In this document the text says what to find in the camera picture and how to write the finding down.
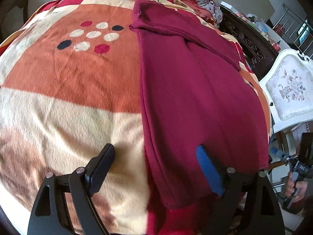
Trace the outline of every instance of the maroon garment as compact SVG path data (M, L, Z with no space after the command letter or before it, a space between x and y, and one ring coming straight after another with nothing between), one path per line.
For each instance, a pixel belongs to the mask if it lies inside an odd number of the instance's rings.
M260 169L268 155L265 116L243 81L235 44L199 22L154 1L136 0L140 42L140 106L145 149L167 208L211 193L196 159L205 144L239 172Z

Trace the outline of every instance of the red dot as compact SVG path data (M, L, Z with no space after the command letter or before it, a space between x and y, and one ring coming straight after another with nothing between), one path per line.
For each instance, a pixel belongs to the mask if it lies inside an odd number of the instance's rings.
M92 25L92 21L85 21L85 22L82 22L82 23L80 24L80 26L82 26L82 27L91 26L91 25Z
M110 50L110 46L106 44L99 44L94 47L94 51L97 54L104 54L104 53L107 53L109 50Z

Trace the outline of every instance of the metal screw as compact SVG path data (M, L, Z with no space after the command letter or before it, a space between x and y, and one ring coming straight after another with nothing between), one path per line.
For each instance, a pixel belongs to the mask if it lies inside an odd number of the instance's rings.
M265 178L266 177L266 174L264 171L260 171L259 172L259 176L262 177L262 178Z
M76 173L80 174L80 173L83 173L85 171L85 168L84 167L78 167L76 169Z
M51 178L52 176L53 176L54 174L53 174L53 172L48 172L47 174L46 174L46 178Z
M236 172L236 170L235 170L235 168L233 168L233 167L228 167L228 168L227 168L227 172L233 174L233 173Z

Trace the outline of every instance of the patterned blanket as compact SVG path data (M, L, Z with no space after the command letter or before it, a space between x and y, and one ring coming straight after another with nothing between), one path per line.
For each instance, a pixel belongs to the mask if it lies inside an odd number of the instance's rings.
M237 43L181 1L154 1ZM158 219L156 208L149 208L149 200L159 196L145 158L140 50L128 27L133 7L134 0L56 0L0 45L0 182L31 211L47 172L71 173L112 143L115 161L92 197L108 231L195 234L197 220L183 225L191 215L176 220L181 230L172 230L164 226L171 220ZM265 95L244 61L240 68L262 103L270 135ZM73 226L82 233L71 197L66 198Z

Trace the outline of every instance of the white chair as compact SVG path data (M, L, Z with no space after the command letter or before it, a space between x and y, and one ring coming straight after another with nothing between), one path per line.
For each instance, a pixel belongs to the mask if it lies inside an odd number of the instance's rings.
M270 102L274 133L313 120L313 62L308 56L283 50L259 83Z

